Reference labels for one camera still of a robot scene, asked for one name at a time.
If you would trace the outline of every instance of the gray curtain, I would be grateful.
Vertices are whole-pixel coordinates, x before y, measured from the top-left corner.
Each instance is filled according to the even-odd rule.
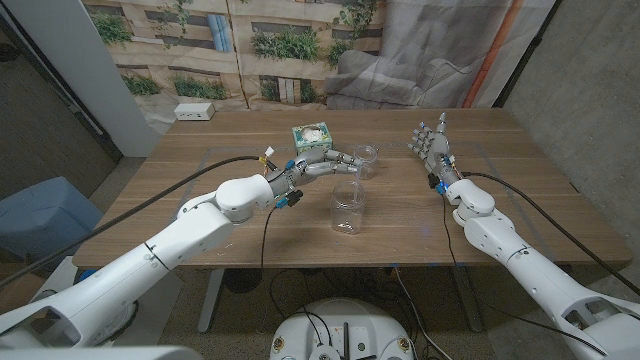
[[[379,56],[349,50],[325,81],[330,109],[459,107],[510,0],[387,0]]]

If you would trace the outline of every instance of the glass cup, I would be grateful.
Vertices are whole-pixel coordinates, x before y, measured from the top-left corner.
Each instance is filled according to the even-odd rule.
[[[347,234],[357,234],[362,225],[365,193],[355,181],[341,181],[333,188],[331,227]]]
[[[356,148],[355,157],[362,160],[360,179],[371,179],[378,171],[378,150],[373,146],[361,145]]]

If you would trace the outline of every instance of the backdrop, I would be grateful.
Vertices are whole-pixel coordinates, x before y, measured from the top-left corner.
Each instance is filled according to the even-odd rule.
[[[553,0],[82,0],[146,121],[490,107]]]

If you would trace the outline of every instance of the green box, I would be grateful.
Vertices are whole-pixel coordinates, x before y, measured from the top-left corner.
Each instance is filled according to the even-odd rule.
[[[333,139],[324,122],[291,128],[296,153],[300,155],[311,148],[323,147],[333,149]]]

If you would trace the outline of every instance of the orange pipe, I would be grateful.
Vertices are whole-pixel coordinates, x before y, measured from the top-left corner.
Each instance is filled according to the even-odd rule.
[[[473,80],[473,84],[471,84],[471,88],[467,93],[467,97],[464,99],[464,103],[462,104],[463,108],[469,108],[473,104],[473,100],[476,98],[476,95],[478,95],[478,91],[480,90],[484,79],[487,77],[487,73],[489,73],[491,65],[493,65],[493,62],[496,60],[504,40],[507,38],[507,35],[509,35],[509,31],[511,31],[511,27],[516,21],[516,17],[522,8],[523,2],[524,0],[513,0],[511,7],[507,10],[507,14],[504,16],[502,25],[500,25],[500,29],[498,29],[498,33],[493,39],[493,44],[491,44],[491,48],[489,48],[489,52],[482,62],[480,71],[478,71],[478,74]]]

